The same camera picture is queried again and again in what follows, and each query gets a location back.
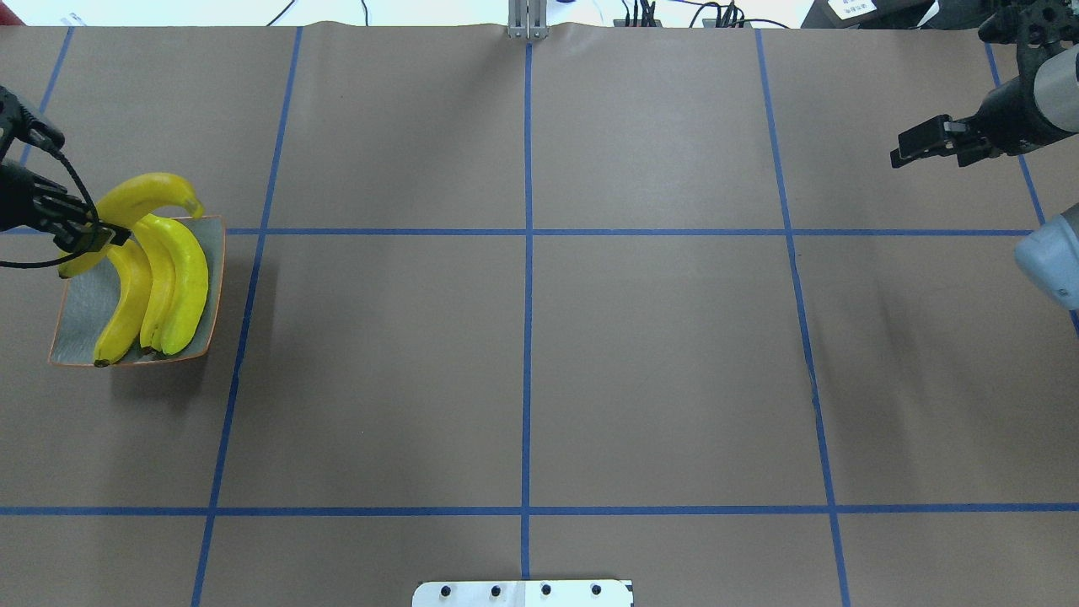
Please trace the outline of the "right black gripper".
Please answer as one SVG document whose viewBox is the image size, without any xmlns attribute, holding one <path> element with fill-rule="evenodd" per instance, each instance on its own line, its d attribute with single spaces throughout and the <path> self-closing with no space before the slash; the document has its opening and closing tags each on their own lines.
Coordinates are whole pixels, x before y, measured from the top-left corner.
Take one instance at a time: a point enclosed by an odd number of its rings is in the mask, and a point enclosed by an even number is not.
<svg viewBox="0 0 1079 607">
<path fill-rule="evenodd" d="M 947 114 L 925 120 L 898 135 L 898 146 L 889 153 L 891 168 L 900 169 L 916 160 L 948 157 L 970 144 L 970 127 L 978 144 L 969 162 L 999 155 L 1032 153 L 1055 142 L 1055 127 L 1033 100 L 1030 87 L 1015 77 L 991 91 L 969 125 Z"/>
</svg>

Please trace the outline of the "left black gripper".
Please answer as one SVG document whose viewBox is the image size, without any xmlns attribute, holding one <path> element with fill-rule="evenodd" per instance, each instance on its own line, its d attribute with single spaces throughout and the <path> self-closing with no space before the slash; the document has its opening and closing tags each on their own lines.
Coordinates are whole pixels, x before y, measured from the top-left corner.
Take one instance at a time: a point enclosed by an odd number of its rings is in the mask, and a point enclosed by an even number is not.
<svg viewBox="0 0 1079 607">
<path fill-rule="evenodd" d="M 54 245 L 67 254 L 100 252 L 106 245 L 123 245 L 132 236 L 129 229 L 119 224 L 88 223 L 88 210 L 80 197 L 19 163 L 4 160 L 1 230 L 14 227 L 53 234 Z"/>
</svg>

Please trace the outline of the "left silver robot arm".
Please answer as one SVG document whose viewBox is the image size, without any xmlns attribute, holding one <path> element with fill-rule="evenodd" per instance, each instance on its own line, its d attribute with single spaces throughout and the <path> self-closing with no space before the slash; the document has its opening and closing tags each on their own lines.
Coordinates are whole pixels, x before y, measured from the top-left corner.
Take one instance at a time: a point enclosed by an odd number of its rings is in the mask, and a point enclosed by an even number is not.
<svg viewBox="0 0 1079 607">
<path fill-rule="evenodd" d="M 58 266 L 62 262 L 73 261 L 80 256 L 101 252 L 108 244 L 123 245 L 127 242 L 131 230 L 104 222 L 88 189 L 62 153 L 65 135 L 46 119 L 35 115 L 35 111 L 24 105 L 19 96 L 4 86 L 1 89 L 1 110 L 3 232 L 14 227 L 46 232 L 64 253 L 49 261 L 3 261 L 3 266 L 16 270 Z M 74 195 L 56 181 L 5 158 L 14 141 L 38 148 L 62 163 L 80 193 Z"/>
</svg>

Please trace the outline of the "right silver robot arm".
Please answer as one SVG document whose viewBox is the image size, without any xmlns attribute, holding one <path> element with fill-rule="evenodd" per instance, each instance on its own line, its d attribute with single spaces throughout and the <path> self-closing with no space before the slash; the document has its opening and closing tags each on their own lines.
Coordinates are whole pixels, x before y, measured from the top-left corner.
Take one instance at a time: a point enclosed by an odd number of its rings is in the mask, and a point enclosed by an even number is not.
<svg viewBox="0 0 1079 607">
<path fill-rule="evenodd" d="M 1076 263 L 1076 45 L 1017 45 L 1015 74 L 986 94 L 973 115 L 940 114 L 898 135 L 894 169 L 933 157 L 959 168 L 1017 158 L 1038 227 L 1017 242 L 1017 270 L 1058 307 L 1078 306 Z"/>
</svg>

